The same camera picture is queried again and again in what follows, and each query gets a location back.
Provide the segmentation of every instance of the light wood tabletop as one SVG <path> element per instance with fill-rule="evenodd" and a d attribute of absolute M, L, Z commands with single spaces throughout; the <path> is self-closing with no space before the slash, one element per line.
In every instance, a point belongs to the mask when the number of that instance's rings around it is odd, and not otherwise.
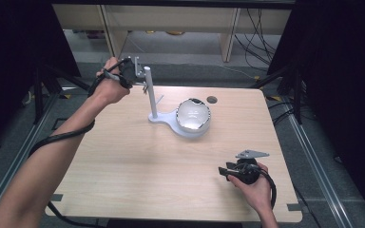
<path fill-rule="evenodd" d="M 161 98 L 159 112 L 171 112 L 188 98 L 205 102 L 211 110 L 209 130 L 192 140 L 166 124 L 150 123 L 148 95 L 134 86 L 86 133 L 55 192 L 62 199 L 53 203 L 64 216 L 257 221 L 240 190 L 218 171 L 252 149 L 270 154 L 257 161 L 268 166 L 277 186 L 277 221 L 301 221 L 300 211 L 288 209 L 298 200 L 260 90 L 155 86 L 154 91 Z M 208 103 L 209 96 L 217 102 Z"/>

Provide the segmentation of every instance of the white pole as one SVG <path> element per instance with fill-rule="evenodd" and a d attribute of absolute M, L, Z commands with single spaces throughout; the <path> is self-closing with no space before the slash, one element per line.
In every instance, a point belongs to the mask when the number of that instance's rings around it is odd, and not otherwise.
<path fill-rule="evenodd" d="M 155 102 L 155 92 L 153 90 L 152 72 L 149 66 L 144 67 L 144 76 L 146 78 L 147 91 L 149 92 L 150 106 L 152 108 L 153 119 L 157 118 L 157 109 Z"/>

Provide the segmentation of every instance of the wooden desk panel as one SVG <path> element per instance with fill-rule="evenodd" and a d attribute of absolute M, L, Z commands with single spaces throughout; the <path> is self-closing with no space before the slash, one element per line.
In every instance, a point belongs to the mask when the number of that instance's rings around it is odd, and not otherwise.
<path fill-rule="evenodd" d="M 176 220 L 259 220 L 239 189 L 219 175 L 244 149 L 270 153 L 259 158 L 274 179 L 280 222 L 301 221 L 298 203 L 278 138 L 261 91 L 237 88 L 155 86 L 159 112 L 187 98 L 206 102 L 212 120 L 196 140 L 176 135 L 168 125 L 150 123 L 149 98 L 135 86 L 109 106 L 85 135 L 54 202 L 65 216 Z"/>

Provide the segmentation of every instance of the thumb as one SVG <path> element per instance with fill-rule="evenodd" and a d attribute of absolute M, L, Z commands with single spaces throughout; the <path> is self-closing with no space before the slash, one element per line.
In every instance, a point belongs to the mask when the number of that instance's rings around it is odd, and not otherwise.
<path fill-rule="evenodd" d="M 243 188 L 247 185 L 245 183 L 243 183 L 240 179 L 229 175 L 227 176 L 227 178 L 230 180 L 230 182 L 232 182 L 236 187 L 238 187 L 241 191 L 243 190 Z"/>

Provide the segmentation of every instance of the transparent bowl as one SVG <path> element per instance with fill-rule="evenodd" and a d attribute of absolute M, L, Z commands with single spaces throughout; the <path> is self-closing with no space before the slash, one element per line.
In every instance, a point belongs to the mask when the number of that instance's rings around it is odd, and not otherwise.
<path fill-rule="evenodd" d="M 190 98 L 179 105 L 176 118 L 181 130 L 201 133 L 209 128 L 210 109 L 201 100 Z"/>

